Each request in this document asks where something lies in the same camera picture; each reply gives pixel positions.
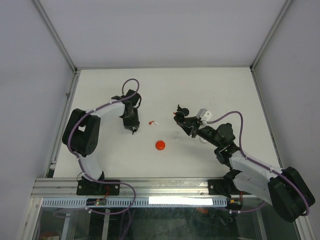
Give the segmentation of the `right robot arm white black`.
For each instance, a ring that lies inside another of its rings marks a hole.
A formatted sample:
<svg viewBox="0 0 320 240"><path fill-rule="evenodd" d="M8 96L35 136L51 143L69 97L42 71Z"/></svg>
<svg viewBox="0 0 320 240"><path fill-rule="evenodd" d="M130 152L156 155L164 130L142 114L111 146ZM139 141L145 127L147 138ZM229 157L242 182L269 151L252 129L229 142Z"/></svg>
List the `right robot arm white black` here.
<svg viewBox="0 0 320 240"><path fill-rule="evenodd" d="M210 115L206 109L193 117L176 111L173 119L188 136L200 137L214 145L217 160L229 167L223 177L224 184L217 192L228 198L237 191L254 195L270 204L283 220L290 223L308 216L315 197L300 173L291 166L275 167L250 157L241 143L235 143L232 124L224 123L213 128L211 121L207 120Z"/></svg>

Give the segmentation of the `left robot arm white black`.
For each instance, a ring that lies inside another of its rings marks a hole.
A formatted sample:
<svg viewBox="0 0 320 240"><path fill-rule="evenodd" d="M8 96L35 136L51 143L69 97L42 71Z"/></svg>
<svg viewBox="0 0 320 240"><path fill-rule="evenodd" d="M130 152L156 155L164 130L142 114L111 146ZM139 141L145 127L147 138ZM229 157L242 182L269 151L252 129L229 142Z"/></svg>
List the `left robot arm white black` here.
<svg viewBox="0 0 320 240"><path fill-rule="evenodd" d="M93 194L100 194L105 188L104 172L93 157L101 126L114 118L120 118L126 130L136 133L140 127L138 108L141 100L141 95L130 89L126 95L116 95L103 106L89 111L76 108L71 112L62 143L76 157L84 179L88 180L87 188Z"/></svg>

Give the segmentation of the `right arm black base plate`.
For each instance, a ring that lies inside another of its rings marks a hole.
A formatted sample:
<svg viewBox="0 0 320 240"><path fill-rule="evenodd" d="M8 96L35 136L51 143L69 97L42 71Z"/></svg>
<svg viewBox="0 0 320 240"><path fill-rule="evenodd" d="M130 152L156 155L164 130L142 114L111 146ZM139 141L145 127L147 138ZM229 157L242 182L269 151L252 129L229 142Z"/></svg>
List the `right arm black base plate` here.
<svg viewBox="0 0 320 240"><path fill-rule="evenodd" d="M207 189L208 194L213 195L222 195L227 198L231 198L233 195L240 195L242 192L244 195L251 195L244 190L240 190L232 180L226 180L224 178L215 178L207 180Z"/></svg>

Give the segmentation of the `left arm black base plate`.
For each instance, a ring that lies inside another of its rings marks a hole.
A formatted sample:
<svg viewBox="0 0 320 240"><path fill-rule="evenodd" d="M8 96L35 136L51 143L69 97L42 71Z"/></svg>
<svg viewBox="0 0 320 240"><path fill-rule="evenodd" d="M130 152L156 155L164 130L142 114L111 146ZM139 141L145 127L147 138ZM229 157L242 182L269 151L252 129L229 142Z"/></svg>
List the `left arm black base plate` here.
<svg viewBox="0 0 320 240"><path fill-rule="evenodd" d="M120 180L103 179L104 184L90 181L84 177L78 180L77 196L118 196L120 194Z"/></svg>

